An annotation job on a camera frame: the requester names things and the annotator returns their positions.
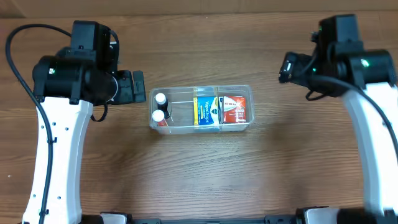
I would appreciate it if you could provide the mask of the orange tube with white cap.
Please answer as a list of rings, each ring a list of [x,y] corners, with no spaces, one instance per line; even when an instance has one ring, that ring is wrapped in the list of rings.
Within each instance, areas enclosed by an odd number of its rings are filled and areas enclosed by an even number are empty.
[[[164,127],[168,126],[168,123],[165,118],[165,113],[162,110],[155,110],[151,114],[151,126],[156,127]]]

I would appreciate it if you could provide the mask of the blue yellow cough drops box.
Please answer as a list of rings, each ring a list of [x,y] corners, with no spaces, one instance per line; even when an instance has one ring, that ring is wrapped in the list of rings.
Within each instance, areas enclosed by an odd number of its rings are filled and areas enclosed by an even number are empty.
[[[194,125],[219,125],[219,106],[217,96],[193,98]]]

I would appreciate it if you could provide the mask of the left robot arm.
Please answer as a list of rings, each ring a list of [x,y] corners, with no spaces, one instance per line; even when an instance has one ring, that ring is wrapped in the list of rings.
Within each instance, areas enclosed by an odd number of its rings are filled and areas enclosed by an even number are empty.
[[[109,27],[75,21],[69,47],[44,56],[32,71],[38,101],[34,180],[24,223],[126,223],[113,215],[84,215],[80,169],[93,108],[143,103],[141,71],[118,69],[119,41]]]

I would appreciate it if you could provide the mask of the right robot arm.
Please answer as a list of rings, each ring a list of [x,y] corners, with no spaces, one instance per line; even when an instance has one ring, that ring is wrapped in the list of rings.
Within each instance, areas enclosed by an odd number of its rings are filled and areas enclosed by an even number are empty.
[[[308,89],[307,100],[341,98],[355,131],[363,169],[361,208],[298,209],[295,223],[397,222],[397,74],[386,50],[366,50],[353,14],[323,19],[312,55],[288,52],[281,83]]]

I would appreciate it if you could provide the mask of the black bottle with white cap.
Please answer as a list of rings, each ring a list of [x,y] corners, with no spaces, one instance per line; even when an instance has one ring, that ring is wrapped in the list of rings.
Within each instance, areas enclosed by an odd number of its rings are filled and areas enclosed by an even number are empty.
[[[155,101],[157,103],[157,109],[164,112],[165,119],[169,118],[169,99],[163,93],[158,93],[155,96]]]

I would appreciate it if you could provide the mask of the red medicine sachet box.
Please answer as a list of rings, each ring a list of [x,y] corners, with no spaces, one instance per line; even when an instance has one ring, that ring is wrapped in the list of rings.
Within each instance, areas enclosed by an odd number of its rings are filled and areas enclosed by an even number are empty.
[[[246,122],[246,99],[243,96],[223,96],[223,122],[245,123]]]

